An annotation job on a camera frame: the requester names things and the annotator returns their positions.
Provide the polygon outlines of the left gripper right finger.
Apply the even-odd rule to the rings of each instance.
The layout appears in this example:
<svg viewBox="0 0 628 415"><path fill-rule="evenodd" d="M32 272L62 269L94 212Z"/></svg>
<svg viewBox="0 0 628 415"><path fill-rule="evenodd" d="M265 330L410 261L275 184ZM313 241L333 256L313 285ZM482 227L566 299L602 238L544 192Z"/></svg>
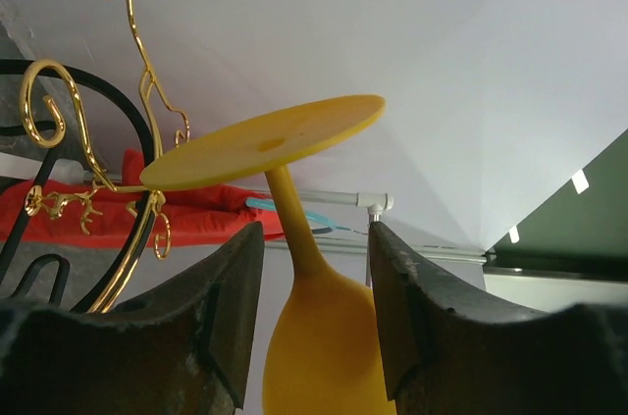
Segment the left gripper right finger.
<svg viewBox="0 0 628 415"><path fill-rule="evenodd" d="M546 313L496 297L369 230L388 398L401 414L623 414L627 311Z"/></svg>

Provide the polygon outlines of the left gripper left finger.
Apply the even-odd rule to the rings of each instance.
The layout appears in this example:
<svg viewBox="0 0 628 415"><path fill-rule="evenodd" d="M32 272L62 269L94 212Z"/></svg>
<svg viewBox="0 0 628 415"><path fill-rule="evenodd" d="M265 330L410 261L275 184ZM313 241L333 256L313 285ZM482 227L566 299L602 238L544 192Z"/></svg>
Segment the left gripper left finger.
<svg viewBox="0 0 628 415"><path fill-rule="evenodd" d="M232 414L243 406L264 257L251 223L107 313L1 304L5 414Z"/></svg>

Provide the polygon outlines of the orange wine glass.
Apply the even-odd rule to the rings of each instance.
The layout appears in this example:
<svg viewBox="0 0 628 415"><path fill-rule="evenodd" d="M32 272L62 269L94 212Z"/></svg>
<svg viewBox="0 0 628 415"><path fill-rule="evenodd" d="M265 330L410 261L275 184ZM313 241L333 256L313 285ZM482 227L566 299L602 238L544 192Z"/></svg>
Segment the orange wine glass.
<svg viewBox="0 0 628 415"><path fill-rule="evenodd" d="M394 414L387 397L373 291L324 258L288 164L375 123L379 95L340 96L285 108L196 138L153 161L142 185L196 189L263 174L293 266L288 300L265 359L266 414Z"/></svg>

